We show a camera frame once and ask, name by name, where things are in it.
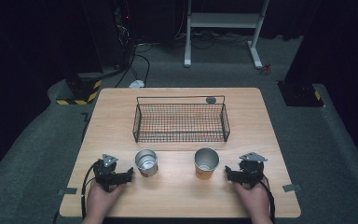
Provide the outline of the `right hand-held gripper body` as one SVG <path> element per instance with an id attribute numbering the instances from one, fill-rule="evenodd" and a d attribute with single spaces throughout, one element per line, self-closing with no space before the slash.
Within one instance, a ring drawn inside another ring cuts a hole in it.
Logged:
<path id="1" fill-rule="evenodd" d="M 240 170 L 235 173 L 233 181 L 252 188 L 263 179 L 264 162 L 268 159 L 255 152 L 244 154 L 240 159 Z"/>

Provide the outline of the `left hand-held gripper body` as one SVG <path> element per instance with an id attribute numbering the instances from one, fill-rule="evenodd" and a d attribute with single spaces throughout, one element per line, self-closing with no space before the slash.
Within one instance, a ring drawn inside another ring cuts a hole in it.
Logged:
<path id="1" fill-rule="evenodd" d="M 118 158 L 103 154 L 101 159 L 97 160 L 93 168 L 95 180 L 105 191 L 110 191 L 113 186 L 125 183 L 125 175 L 116 173 Z"/>

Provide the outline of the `silver metal cup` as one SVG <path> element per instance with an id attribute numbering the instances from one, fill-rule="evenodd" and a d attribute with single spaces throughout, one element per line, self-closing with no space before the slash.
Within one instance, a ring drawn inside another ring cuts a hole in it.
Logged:
<path id="1" fill-rule="evenodd" d="M 140 174 L 144 177 L 151 177 L 158 171 L 158 156 L 152 149 L 145 148 L 138 151 L 134 162 Z"/>

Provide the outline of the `gold metal cup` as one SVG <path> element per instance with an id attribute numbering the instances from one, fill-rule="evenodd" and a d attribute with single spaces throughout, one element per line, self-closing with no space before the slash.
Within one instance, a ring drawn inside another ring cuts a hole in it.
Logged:
<path id="1" fill-rule="evenodd" d="M 199 148 L 194 155 L 196 177 L 201 180 L 210 179 L 219 162 L 219 155 L 213 148 Z"/>

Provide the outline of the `black wire basket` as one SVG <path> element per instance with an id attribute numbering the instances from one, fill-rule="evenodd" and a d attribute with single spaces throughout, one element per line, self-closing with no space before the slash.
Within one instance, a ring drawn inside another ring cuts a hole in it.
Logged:
<path id="1" fill-rule="evenodd" d="M 206 97 L 215 97 L 216 103 L 207 104 Z M 136 143 L 226 142 L 226 97 L 138 96 L 132 134 Z"/>

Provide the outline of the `person's left hand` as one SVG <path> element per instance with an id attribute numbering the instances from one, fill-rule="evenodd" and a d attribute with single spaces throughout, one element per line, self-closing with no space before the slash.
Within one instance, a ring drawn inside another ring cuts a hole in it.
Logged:
<path id="1" fill-rule="evenodd" d="M 107 192 L 93 180 L 87 198 L 86 216 L 106 217 L 125 188 L 126 185 L 119 185 Z"/>

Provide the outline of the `person's right hand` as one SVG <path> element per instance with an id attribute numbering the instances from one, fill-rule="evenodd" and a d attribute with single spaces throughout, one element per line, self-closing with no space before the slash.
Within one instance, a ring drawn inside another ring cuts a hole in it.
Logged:
<path id="1" fill-rule="evenodd" d="M 249 217 L 269 217 L 269 195 L 265 186 L 265 178 L 251 189 L 246 189 L 240 183 L 232 183 L 234 189 L 239 195 L 242 205 Z"/>

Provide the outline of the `black yellow striped base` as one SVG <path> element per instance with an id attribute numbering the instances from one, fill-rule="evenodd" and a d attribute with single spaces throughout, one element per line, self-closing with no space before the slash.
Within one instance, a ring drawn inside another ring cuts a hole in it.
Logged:
<path id="1" fill-rule="evenodd" d="M 65 85 L 56 97 L 58 105 L 88 105 L 98 93 L 102 82 L 98 79 L 82 79 L 73 75 L 65 80 Z"/>

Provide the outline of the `black base with yellow mark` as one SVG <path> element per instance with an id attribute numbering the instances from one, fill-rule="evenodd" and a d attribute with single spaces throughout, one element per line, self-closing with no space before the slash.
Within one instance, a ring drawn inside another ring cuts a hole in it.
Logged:
<path id="1" fill-rule="evenodd" d="M 321 94 L 312 85 L 277 82 L 282 98 L 287 106 L 324 107 Z"/>

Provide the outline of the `dark equipment tower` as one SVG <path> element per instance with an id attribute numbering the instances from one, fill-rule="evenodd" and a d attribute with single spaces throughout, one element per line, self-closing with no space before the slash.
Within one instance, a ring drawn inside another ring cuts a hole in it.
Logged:
<path id="1" fill-rule="evenodd" d="M 129 65 L 134 46 L 134 22 L 132 19 L 132 0 L 109 0 L 114 18 L 115 42 L 117 44 L 118 59 L 115 64 L 117 70 Z"/>

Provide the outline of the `white metal stand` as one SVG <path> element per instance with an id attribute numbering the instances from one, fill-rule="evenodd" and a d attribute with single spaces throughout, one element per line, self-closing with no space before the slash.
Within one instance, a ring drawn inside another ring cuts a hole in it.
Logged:
<path id="1" fill-rule="evenodd" d="M 261 69 L 263 64 L 258 55 L 256 44 L 259 38 L 269 0 L 262 1 L 259 13 L 204 13 L 192 11 L 192 0 L 187 0 L 186 11 L 186 44 L 184 54 L 184 67 L 191 66 L 191 29 L 192 28 L 236 28 L 253 29 L 252 39 L 247 42 L 256 69 Z"/>

